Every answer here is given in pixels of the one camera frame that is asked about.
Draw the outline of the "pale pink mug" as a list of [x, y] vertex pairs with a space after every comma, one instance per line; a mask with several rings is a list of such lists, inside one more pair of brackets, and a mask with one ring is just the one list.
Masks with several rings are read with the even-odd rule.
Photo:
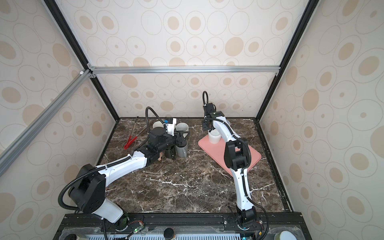
[[153, 129], [155, 128], [163, 128], [164, 124], [161, 121], [156, 121], [153, 123]]

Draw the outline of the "dark grey mug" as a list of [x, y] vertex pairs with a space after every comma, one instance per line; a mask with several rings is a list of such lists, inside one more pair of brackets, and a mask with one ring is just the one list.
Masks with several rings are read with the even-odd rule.
[[188, 156], [188, 142], [184, 141], [180, 146], [175, 146], [176, 154], [180, 158], [186, 158]]

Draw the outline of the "speckled cream mug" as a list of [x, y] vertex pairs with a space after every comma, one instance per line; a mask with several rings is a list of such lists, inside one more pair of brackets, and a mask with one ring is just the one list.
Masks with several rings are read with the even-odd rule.
[[176, 131], [177, 132], [183, 132], [188, 133], [189, 132], [189, 125], [186, 123], [179, 123], [176, 125]]

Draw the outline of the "white ribbed mug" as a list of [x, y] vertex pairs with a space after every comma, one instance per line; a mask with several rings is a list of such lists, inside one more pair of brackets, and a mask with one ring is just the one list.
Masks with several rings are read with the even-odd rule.
[[209, 131], [208, 137], [209, 142], [214, 145], [218, 144], [220, 142], [220, 139], [222, 138], [220, 132], [217, 129]]

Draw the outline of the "black mug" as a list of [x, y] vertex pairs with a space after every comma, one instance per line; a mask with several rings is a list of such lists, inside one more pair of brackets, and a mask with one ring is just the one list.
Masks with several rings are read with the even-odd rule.
[[165, 150], [165, 157], [167, 159], [176, 159], [176, 149], [175, 147], [171, 147], [170, 149]]

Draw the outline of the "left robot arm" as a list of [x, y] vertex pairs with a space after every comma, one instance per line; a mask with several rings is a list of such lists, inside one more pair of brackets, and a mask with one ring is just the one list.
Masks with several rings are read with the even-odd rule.
[[188, 135], [188, 131], [175, 131], [171, 135], [164, 128], [154, 128], [132, 155], [106, 165], [84, 165], [76, 178], [59, 193], [58, 204], [66, 210], [95, 214], [110, 223], [117, 223], [124, 211], [106, 198], [106, 188], [117, 179], [153, 164], [162, 153], [173, 153], [175, 147], [184, 147]]

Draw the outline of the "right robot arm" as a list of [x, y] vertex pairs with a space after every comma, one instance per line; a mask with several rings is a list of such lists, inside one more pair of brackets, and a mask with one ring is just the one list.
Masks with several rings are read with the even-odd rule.
[[213, 103], [203, 102], [203, 130], [217, 130], [225, 141], [224, 162], [233, 174], [237, 194], [237, 221], [240, 229], [249, 229], [257, 221], [256, 204], [251, 197], [248, 183], [248, 167], [251, 165], [251, 151], [246, 139], [242, 139], [228, 124], [225, 115], [217, 111]]

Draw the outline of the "red handled tongs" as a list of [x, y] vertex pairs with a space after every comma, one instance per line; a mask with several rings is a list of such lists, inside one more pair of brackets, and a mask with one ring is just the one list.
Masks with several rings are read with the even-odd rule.
[[135, 141], [136, 139], [138, 138], [138, 136], [140, 136], [143, 132], [147, 131], [147, 127], [144, 127], [140, 130], [139, 133], [137, 134], [134, 134], [134, 130], [135, 130], [135, 127], [137, 125], [137, 122], [139, 120], [139, 117], [136, 117], [135, 118], [135, 122], [134, 122], [134, 126], [132, 127], [132, 130], [130, 132], [130, 135], [129, 135], [129, 138], [128, 138], [128, 141], [126, 142], [126, 144], [124, 145], [124, 150], [127, 150]]

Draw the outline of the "horizontal aluminium rail back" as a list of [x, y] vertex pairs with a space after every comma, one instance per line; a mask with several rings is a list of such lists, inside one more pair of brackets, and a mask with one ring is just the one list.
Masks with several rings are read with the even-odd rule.
[[90, 67], [94, 74], [278, 73], [280, 66]]

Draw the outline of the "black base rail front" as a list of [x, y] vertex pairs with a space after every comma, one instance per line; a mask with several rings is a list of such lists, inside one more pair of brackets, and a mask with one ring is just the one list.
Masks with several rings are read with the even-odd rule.
[[233, 213], [125, 214], [110, 223], [96, 215], [64, 216], [55, 240], [274, 240], [284, 231], [297, 240], [311, 235], [300, 213], [258, 214], [241, 228]]

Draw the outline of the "diagonal aluminium rail left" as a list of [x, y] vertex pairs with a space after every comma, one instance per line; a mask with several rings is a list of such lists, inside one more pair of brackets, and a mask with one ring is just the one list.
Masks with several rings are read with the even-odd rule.
[[91, 71], [89, 69], [83, 70], [1, 154], [1, 175], [8, 170], [25, 148], [90, 76]]

